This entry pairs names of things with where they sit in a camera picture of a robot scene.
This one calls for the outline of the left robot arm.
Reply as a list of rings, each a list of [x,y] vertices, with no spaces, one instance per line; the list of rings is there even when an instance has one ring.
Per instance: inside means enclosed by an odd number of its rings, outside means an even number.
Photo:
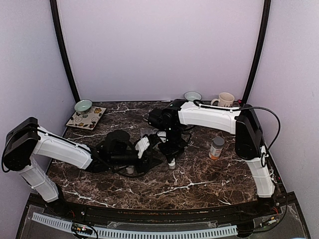
[[[30,117],[7,134],[1,167],[5,173],[18,172],[45,202],[51,203],[52,211],[59,217],[66,217],[70,205],[63,201],[61,190],[37,164],[35,155],[59,160],[91,173],[111,170],[124,175],[122,171],[132,166],[136,170],[132,177],[138,178],[162,163],[154,157],[157,142],[154,135],[145,134],[131,143],[129,133],[115,130],[96,146],[87,146],[47,132],[38,125],[36,118]]]

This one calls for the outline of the clear plastic pill organizer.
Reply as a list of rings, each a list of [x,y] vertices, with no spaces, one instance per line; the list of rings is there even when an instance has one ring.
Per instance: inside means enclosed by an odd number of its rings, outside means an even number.
[[[140,135],[143,138],[145,135],[155,134],[158,130],[156,128],[141,128]]]

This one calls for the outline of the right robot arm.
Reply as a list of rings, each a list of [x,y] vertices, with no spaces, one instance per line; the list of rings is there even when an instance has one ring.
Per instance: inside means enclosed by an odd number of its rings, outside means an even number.
[[[200,100],[176,99],[164,109],[154,109],[149,113],[149,125],[165,132],[164,141],[159,144],[161,153],[168,163],[180,156],[186,147],[182,134],[188,125],[202,126],[228,132],[235,136],[235,152],[243,159],[253,176],[257,195],[262,198],[255,204],[254,211],[265,216],[274,207],[271,199],[275,192],[275,182],[267,166],[270,146],[263,137],[257,107],[217,107],[203,104]]]

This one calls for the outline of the orange pill bottle grey cap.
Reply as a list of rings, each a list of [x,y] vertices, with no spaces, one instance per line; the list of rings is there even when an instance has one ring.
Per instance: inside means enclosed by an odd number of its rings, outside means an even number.
[[[213,160],[217,160],[220,157],[222,149],[224,147],[225,140],[222,137],[215,137],[212,140],[209,157]]]

